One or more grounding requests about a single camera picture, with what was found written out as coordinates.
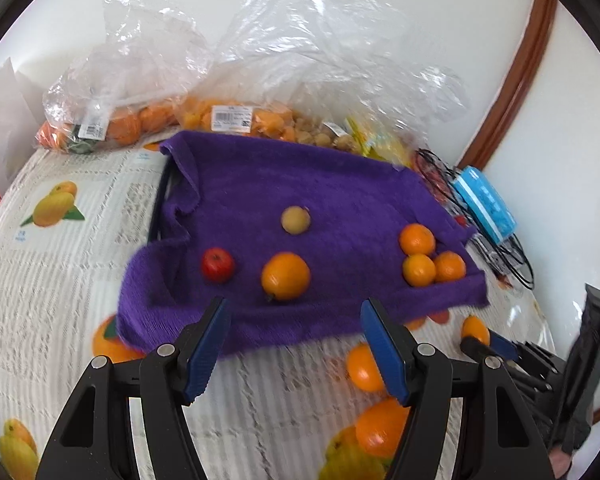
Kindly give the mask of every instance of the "red apple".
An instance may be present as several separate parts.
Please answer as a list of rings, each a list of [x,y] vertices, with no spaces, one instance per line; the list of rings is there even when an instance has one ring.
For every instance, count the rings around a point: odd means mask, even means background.
[[[224,283],[234,275],[235,262],[227,251],[213,247],[202,255],[200,270],[210,282]]]

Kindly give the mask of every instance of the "screw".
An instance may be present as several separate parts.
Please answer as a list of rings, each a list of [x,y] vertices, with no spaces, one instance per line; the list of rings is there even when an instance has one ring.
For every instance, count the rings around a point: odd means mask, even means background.
[[[432,356],[436,353],[436,349],[429,343],[422,343],[418,345],[418,352],[420,355]]]
[[[487,365],[489,368],[492,368],[492,369],[494,369],[494,370],[497,370],[498,368],[500,368],[500,363],[501,363],[501,361],[500,361],[500,359],[498,359],[497,357],[494,357],[494,356],[490,355],[490,356],[487,356],[487,357],[484,359],[484,363],[485,363],[485,364],[486,364],[486,365]]]
[[[91,366],[96,368],[102,368],[105,364],[107,364],[107,358],[104,355],[98,355],[91,360]]]
[[[158,346],[158,355],[160,357],[167,357],[173,354],[176,351],[176,347],[171,343],[166,343],[164,345]]]

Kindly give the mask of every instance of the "purple towel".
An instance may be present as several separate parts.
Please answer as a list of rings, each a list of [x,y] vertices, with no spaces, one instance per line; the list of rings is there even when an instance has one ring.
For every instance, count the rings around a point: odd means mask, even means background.
[[[336,150],[195,132],[177,134],[161,150],[183,178],[162,206],[161,240],[140,249],[126,269],[118,331],[130,346],[151,351],[173,341],[216,295],[233,314],[224,354],[361,332],[360,304],[368,297],[401,322],[487,303],[484,273],[464,249],[471,231],[411,170]],[[280,225],[291,205],[311,213],[304,234]],[[407,285],[398,234],[412,222],[431,229],[437,252],[462,256],[464,279]],[[200,273],[202,253],[216,246],[237,264],[224,285]],[[260,272],[280,251],[304,258],[311,284],[297,300],[267,303]]]

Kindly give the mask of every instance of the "white sticker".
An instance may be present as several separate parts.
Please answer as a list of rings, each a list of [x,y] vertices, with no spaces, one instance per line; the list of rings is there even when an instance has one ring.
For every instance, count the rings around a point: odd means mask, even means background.
[[[94,105],[85,114],[84,120],[78,130],[79,139],[104,140],[109,127],[110,112]]]
[[[328,129],[330,129],[338,137],[347,135],[347,133],[341,127],[339,127],[336,123],[322,123],[322,124],[324,124]]]
[[[216,105],[211,108],[211,131],[248,134],[252,115],[251,106]]]

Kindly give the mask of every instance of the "bag of fruit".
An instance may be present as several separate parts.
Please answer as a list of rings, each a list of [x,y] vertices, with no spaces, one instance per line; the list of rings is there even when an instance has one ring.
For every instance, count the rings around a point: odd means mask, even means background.
[[[466,103],[452,72],[397,61],[410,30],[382,0],[246,0],[176,117],[408,165],[430,124]]]
[[[165,0],[103,0],[107,39],[75,59],[43,97],[40,145],[69,153],[128,146],[177,124],[172,96],[210,60],[195,22]]]

